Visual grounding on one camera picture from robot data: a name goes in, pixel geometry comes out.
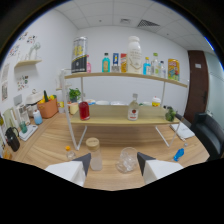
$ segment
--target cap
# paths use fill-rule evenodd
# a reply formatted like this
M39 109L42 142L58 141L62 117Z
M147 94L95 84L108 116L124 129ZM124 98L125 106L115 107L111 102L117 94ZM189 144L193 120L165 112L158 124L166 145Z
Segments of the cap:
M128 40L129 40L129 41L140 41L140 39L139 39L138 37L136 37L136 36L130 36L130 37L128 38Z
M91 152L97 151L100 148L100 141L97 138L88 138L86 146Z
M66 151L70 151L70 146L65 146Z

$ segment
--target wooden shelf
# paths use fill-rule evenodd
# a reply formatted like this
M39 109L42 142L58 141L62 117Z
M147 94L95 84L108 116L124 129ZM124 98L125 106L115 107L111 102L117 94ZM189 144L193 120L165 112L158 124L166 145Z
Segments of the wooden shelf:
M42 60L26 60L26 61L19 61L16 65L16 67L20 67L20 66L24 66L24 65L35 65L39 62L41 62Z
M82 78L82 77L96 77L96 76L120 76L120 77L133 77L133 78L142 78L142 79L152 79L157 81L168 82L174 85L182 86L187 88L188 85L180 83L175 80L171 79L164 79L157 76L152 75L143 75L143 74L136 74L136 73L116 73L116 72L96 72L96 73L87 73L87 72L80 72L80 73L72 73L71 75L65 76L65 79L72 79L72 78Z
M86 121L80 120L79 111L71 118L70 122L76 125L87 126L148 126L148 125L164 125L178 124L179 120L174 119L173 122L164 119L165 109L161 107L140 106L139 116L136 121L127 119L128 106L115 105L91 105L89 106L90 119Z

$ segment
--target cup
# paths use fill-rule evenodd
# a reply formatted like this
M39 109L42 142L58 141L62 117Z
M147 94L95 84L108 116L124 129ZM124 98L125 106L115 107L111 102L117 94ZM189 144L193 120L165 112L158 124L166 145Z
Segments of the cup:
M27 127L26 127L25 121L21 121L19 123L19 127L20 127L20 129L21 129L21 131L22 131L23 134L25 134L27 132Z
M132 147L127 147L121 150L120 158L116 167L121 173L128 173L135 169L137 163L137 150Z

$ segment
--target red container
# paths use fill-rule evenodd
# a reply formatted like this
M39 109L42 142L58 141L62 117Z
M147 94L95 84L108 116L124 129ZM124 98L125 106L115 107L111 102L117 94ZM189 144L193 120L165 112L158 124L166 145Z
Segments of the red container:
M80 119L83 121L88 120L90 118L89 105L87 102L81 102L79 104L79 115L80 115Z

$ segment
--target door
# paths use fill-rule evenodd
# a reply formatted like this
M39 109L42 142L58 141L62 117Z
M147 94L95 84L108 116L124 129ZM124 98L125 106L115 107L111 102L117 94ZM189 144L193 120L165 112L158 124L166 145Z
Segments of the door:
M192 123L196 112L205 112L208 99L208 67L203 51L188 51L190 87L184 117Z

